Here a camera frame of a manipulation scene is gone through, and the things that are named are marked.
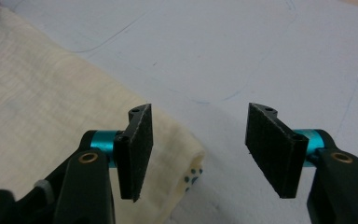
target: gray surface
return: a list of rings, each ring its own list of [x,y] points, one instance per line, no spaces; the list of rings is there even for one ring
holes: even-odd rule
[[[320,128],[358,156],[358,7],[339,1],[2,1],[63,47],[178,119],[205,172],[166,221],[310,223],[279,200],[244,145],[249,102]]]

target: black rubber pad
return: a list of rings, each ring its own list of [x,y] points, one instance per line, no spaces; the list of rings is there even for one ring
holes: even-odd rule
[[[309,140],[277,115],[273,108],[250,103],[245,144],[278,195],[295,198]]]
[[[115,137],[115,155],[122,199],[139,199],[153,147],[151,105],[129,112],[130,124]]]

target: screw hole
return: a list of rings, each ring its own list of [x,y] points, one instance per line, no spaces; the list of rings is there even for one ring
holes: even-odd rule
[[[94,162],[97,159],[98,159],[98,154],[94,153],[94,152],[86,153],[86,154],[81,155],[81,157],[79,157],[80,163],[83,163],[83,164]]]
[[[353,159],[343,153],[340,153],[340,152],[335,152],[335,153],[332,153],[331,156],[338,160],[338,161],[341,161],[341,162],[345,162],[345,163],[352,163],[353,162]]]

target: teal shaft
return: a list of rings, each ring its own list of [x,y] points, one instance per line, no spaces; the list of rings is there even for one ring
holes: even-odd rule
[[[91,140],[91,147],[100,149],[109,159],[109,168],[116,168],[115,137],[117,131],[97,131]]]

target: cream cloth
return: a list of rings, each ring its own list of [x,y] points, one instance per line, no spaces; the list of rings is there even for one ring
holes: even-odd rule
[[[18,200],[77,149],[84,132],[124,130],[127,112],[145,103],[0,8],[0,189]],[[163,222],[202,172],[199,141],[155,106],[152,113],[155,145],[137,203],[120,199],[117,171],[110,172],[117,223]]]

